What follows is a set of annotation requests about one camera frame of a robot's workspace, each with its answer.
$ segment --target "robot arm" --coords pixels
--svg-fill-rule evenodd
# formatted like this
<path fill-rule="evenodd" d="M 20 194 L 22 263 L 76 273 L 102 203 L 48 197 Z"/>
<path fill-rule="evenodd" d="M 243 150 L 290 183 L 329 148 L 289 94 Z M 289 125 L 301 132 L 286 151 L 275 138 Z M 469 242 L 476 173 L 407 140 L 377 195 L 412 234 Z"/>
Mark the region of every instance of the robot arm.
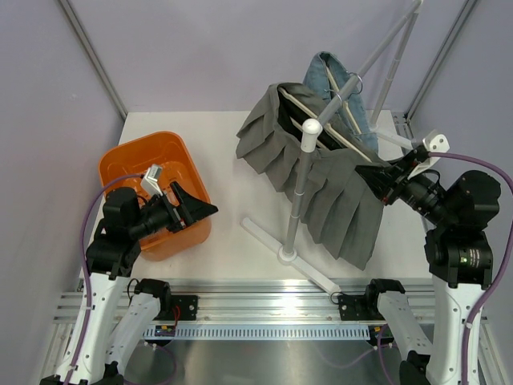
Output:
<path fill-rule="evenodd" d="M 135 287 L 128 312 L 112 332 L 115 309 L 141 251 L 139 240 L 164 228 L 176 233 L 217 212 L 216 206 L 190 196 L 177 182 L 172 182 L 171 188 L 179 205 L 172 205 L 156 184 L 159 173 L 159 166 L 148 169 L 141 185 L 146 184 L 151 199 L 141 208 L 132 188 L 121 187 L 107 194 L 103 219 L 86 253 L 92 293 L 83 296 L 63 362 L 41 385 L 62 385 L 70 373 L 70 385 L 123 385 L 127 361 L 144 329 L 153 318 L 172 308 L 169 284 L 143 279 Z M 86 295 L 92 295 L 90 309 L 86 308 Z M 87 331 L 81 341 L 79 331 L 87 317 Z M 79 358 L 72 367 L 77 349 Z"/>
<path fill-rule="evenodd" d="M 401 351 L 404 385 L 421 381 L 458 385 L 463 331 L 470 328 L 467 375 L 470 385 L 478 385 L 480 318 L 472 325 L 466 320 L 491 284 L 493 256 L 483 230 L 499 212 L 500 184 L 473 170 L 445 190 L 438 181 L 418 173 L 432 165 L 426 163 L 431 144 L 424 143 L 390 167 L 357 166 L 357 171 L 384 205 L 401 199 L 435 226 L 427 232 L 424 247 L 436 303 L 433 346 L 417 324 L 399 282 L 373 280 L 363 296 L 340 296 L 339 308 L 344 320 L 355 313 L 386 320 Z"/>

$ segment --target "white wall panel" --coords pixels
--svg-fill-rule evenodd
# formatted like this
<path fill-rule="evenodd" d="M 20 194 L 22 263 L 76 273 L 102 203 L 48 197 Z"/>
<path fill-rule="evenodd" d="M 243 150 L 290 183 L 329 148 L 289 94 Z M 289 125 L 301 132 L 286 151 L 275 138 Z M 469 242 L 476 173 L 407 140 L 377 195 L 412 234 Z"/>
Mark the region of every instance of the white wall panel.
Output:
<path fill-rule="evenodd" d="M 1 2 L 0 36 L 0 382 L 25 385 L 122 122 L 55 2 Z"/>
<path fill-rule="evenodd" d="M 356 71 L 410 0 L 72 3 L 129 111 L 226 111 L 251 109 L 270 83 L 302 81 L 318 51 Z M 425 1 L 386 106 L 407 109 L 462 4 Z M 368 108 L 390 54 L 365 78 Z"/>
<path fill-rule="evenodd" d="M 436 128 L 447 135 L 452 152 L 497 164 L 511 176 L 512 19 L 513 2 L 480 2 L 414 117 L 414 126 L 420 128 L 419 135 Z M 446 185 L 465 170 L 475 168 L 455 160 L 441 160 L 438 167 Z M 501 211 L 486 230 L 494 251 L 495 271 L 502 261 L 513 217 L 511 193 L 505 184 L 499 203 Z M 511 292 L 513 265 L 487 306 L 510 380 L 513 379 L 513 370 L 508 365 L 513 355 L 513 334 L 508 332 L 513 318 Z"/>

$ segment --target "blue denim garment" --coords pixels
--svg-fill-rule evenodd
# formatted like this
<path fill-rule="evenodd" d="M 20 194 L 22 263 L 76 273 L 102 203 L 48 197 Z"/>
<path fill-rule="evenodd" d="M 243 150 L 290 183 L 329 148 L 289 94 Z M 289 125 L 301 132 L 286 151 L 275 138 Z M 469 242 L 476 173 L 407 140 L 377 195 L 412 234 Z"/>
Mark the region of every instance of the blue denim garment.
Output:
<path fill-rule="evenodd" d="M 341 89 L 344 87 L 350 74 L 338 61 L 337 57 L 329 52 L 319 52 L 313 57 L 310 67 L 306 72 L 305 79 L 303 80 L 303 84 L 317 93 L 326 103 L 329 103 L 334 92 L 330 90 L 331 86 L 329 85 L 328 75 L 326 74 L 327 67 L 335 78 L 338 88 Z M 362 130 L 363 135 L 358 135 L 353 131 L 353 126 L 348 117 L 345 116 L 342 108 L 338 110 L 338 115 L 342 118 L 345 125 L 351 129 L 354 137 L 358 138 L 368 148 L 378 153 L 378 138 L 376 134 L 370 133 L 369 122 L 367 122 L 367 115 L 363 108 L 362 98 L 360 95 L 352 94 L 348 99 L 348 103 L 349 109 L 358 123 L 360 130 Z"/>

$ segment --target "metal frame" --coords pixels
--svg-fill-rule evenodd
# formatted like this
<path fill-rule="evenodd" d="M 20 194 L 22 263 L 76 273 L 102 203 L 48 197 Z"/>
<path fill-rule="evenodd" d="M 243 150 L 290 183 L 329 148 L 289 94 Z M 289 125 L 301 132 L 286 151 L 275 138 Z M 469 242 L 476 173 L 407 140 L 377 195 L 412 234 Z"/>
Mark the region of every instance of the metal frame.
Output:
<path fill-rule="evenodd" d="M 452 50 L 454 43 L 458 40 L 458 37 L 460 36 L 463 27 L 467 24 L 469 17 L 472 15 L 472 12 L 474 12 L 475 7 L 479 4 L 479 2 L 480 0 L 466 0 L 463 4 L 462 9 L 459 11 L 458 17 L 455 19 L 442 46 L 438 50 L 438 53 L 436 54 L 434 61 L 430 66 L 430 69 L 426 73 L 426 76 L 424 77 L 424 80 L 422 81 L 420 88 L 415 94 L 415 97 L 411 102 L 408 111 L 406 111 L 405 115 L 406 121 L 408 123 L 410 123 L 412 118 L 414 117 L 415 112 L 418 110 L 419 105 L 421 104 L 424 97 L 426 96 L 426 93 L 429 91 L 431 85 L 433 84 L 434 79 L 440 71 L 440 68 L 445 62 L 447 56 L 449 55 L 449 52 Z"/>
<path fill-rule="evenodd" d="M 180 323 L 171 336 L 159 333 L 159 325 L 150 325 L 142 336 L 145 340 L 166 341 L 368 341 L 365 325 L 188 325 Z"/>
<path fill-rule="evenodd" d="M 411 131 L 410 126 L 406 122 L 403 111 L 392 111 L 392 120 L 394 121 L 395 132 L 398 136 L 402 136 L 403 138 L 407 138 L 409 141 L 414 140 L 414 134 Z M 401 148 L 402 154 L 406 155 L 408 150 L 405 148 Z"/>
<path fill-rule="evenodd" d="M 312 326 L 364 326 L 382 323 L 341 321 L 338 308 L 329 300 L 329 295 L 306 280 L 191 281 L 169 279 L 166 281 L 169 282 L 172 293 L 196 294 L 200 298 L 197 320 L 180 323 L 185 325 L 188 330 L 205 326 L 213 330 L 216 329 L 215 326 L 218 326 L 217 328 L 220 330 L 234 330 L 237 327 L 240 328 L 241 325 L 294 325 L 298 330 L 311 330 Z M 348 294 L 363 293 L 368 283 L 366 278 L 334 281 Z M 410 278 L 404 279 L 402 282 L 406 289 L 410 308 L 417 321 L 421 324 L 433 324 L 435 304 L 431 280 Z M 51 331 L 52 338 L 48 344 L 40 378 L 55 373 L 55 368 L 62 359 L 71 339 L 72 326 L 78 316 L 81 300 L 82 293 L 79 291 L 63 293 L 59 299 Z M 124 316 L 127 309 L 128 296 L 124 294 L 115 311 L 115 317 L 112 320 L 113 326 Z M 151 322 L 151 325 L 162 324 L 162 322 Z M 301 338 L 291 336 L 287 339 Z M 490 335 L 486 317 L 482 318 L 479 362 L 488 384 L 508 384 L 506 372 L 497 354 L 494 339 Z"/>
<path fill-rule="evenodd" d="M 100 82 L 105 88 L 105 91 L 109 95 L 109 98 L 114 104 L 116 110 L 118 110 L 121 119 L 124 121 L 127 118 L 128 110 L 125 108 L 123 101 L 119 97 L 118 92 L 115 90 L 114 85 L 112 84 L 107 75 L 107 72 L 105 71 L 105 68 L 103 68 L 103 65 L 98 55 L 96 54 L 95 49 L 91 45 L 91 41 L 87 37 L 86 31 L 83 28 L 83 25 L 80 22 L 75 9 L 71 5 L 70 0 L 55 0 L 55 2 L 61 8 L 64 17 L 69 22 L 71 29 L 74 31 L 75 36 L 78 39 L 79 45 L 83 48 L 87 58 L 95 69 Z"/>

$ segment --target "black clamp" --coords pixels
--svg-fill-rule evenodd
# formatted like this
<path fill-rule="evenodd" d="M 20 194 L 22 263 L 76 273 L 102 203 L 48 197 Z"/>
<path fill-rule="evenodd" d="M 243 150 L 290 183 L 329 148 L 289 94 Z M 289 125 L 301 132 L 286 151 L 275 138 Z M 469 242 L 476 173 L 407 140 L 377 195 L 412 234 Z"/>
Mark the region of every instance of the black clamp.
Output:
<path fill-rule="evenodd" d="M 394 279 L 373 279 L 362 295 L 338 296 L 338 311 L 342 321 L 382 321 L 384 318 L 378 311 L 379 294 L 387 291 L 406 291 L 400 281 Z"/>
<path fill-rule="evenodd" d="M 392 205 L 410 185 L 411 180 L 408 178 L 411 172 L 428 157 L 429 152 L 421 145 L 403 158 L 389 162 L 389 167 L 366 164 L 355 169 L 384 205 Z M 431 184 L 424 176 L 418 179 L 427 180 L 428 185 Z"/>
<path fill-rule="evenodd" d="M 177 233 L 216 213 L 217 207 L 188 194 L 178 182 L 171 189 L 179 204 L 166 195 L 153 196 L 142 208 L 133 188 L 120 187 L 107 194 L 103 219 L 87 248 L 89 273 L 109 274 L 109 279 L 130 277 L 141 252 L 139 240 L 161 229 Z"/>
<path fill-rule="evenodd" d="M 142 279 L 134 288 L 134 294 L 150 294 L 160 299 L 160 312 L 157 321 L 175 321 L 173 309 L 180 309 L 180 321 L 195 321 L 198 311 L 198 296 L 191 294 L 172 294 L 169 283 L 158 279 Z"/>

